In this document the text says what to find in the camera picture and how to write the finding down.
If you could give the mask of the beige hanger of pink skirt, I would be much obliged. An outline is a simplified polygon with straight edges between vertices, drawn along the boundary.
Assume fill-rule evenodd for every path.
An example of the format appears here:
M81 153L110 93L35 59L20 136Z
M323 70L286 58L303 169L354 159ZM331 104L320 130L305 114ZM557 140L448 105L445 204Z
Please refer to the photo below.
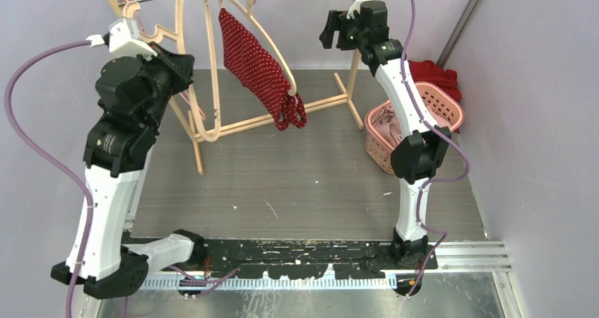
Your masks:
M141 7L139 4L144 1L152 0L113 0L110 3L112 10L118 17L133 18L135 12L139 11ZM185 120L182 110L176 101L171 100L170 106L179 119L180 123L184 127L185 132L188 134L191 142L194 144L202 141L214 142L220 137L221 132L221 116L220 116L220 94L219 94L219 83L218 83L218 68L216 61L215 51L215 39L213 32L212 18L210 14L209 0L203 0L204 4L204 18L206 22L206 33L208 41L208 55L210 62L210 81L213 96L213 115L214 115L214 128L207 130L203 125L203 118L201 116L200 107L197 102L194 87L190 86L187 89L187 99L190 105L191 113L189 119ZM156 25L152 34L147 34L141 31L141 39L151 42L162 42L164 38L173 40L177 46L177 50L180 54L185 53L184 44L184 0L175 0L175 12L174 12L175 29L170 30L163 27L162 25Z

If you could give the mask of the red polka dot skirt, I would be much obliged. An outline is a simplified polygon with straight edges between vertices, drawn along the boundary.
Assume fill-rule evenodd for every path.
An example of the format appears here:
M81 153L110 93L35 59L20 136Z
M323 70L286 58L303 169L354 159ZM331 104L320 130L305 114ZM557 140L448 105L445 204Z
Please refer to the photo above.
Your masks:
M291 84L280 64L258 39L230 12L218 15L223 39L224 66L265 107L277 129L290 125L302 129L307 113L301 97L291 96Z

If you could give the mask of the pink pleated skirt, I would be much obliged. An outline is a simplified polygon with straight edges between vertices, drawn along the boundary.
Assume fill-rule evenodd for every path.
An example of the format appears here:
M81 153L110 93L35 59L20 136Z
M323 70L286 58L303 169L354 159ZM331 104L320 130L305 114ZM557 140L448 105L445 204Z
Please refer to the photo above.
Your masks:
M394 109L388 100L375 107L367 117L369 132L381 143L393 150L402 141L401 127Z

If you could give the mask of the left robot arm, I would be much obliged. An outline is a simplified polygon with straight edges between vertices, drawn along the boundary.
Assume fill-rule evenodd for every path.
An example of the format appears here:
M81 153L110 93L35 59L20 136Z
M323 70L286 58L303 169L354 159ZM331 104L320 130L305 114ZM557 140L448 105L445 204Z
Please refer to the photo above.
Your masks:
M74 282L101 300L133 295L149 275L169 266L180 263L195 271L206 261L204 239L188 230L137 247L121 242L167 105L193 82L192 55L169 52L155 42L150 48L149 58L119 57L101 69L95 89L103 113L88 133L83 154L88 195L73 249L51 270L54 280Z

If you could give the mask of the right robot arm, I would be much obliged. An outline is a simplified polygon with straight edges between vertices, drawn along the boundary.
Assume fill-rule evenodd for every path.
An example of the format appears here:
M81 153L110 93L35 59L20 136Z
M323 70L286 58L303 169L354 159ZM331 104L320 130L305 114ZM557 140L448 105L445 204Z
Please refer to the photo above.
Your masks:
M405 45L389 37L388 9L382 1L360 4L357 11L330 10L319 41L325 49L356 49L384 89L401 130L391 152L391 167L400 182L400 212L393 230L390 258L409 269L427 258L425 216L430 181L441 167L451 130L428 112L409 74Z

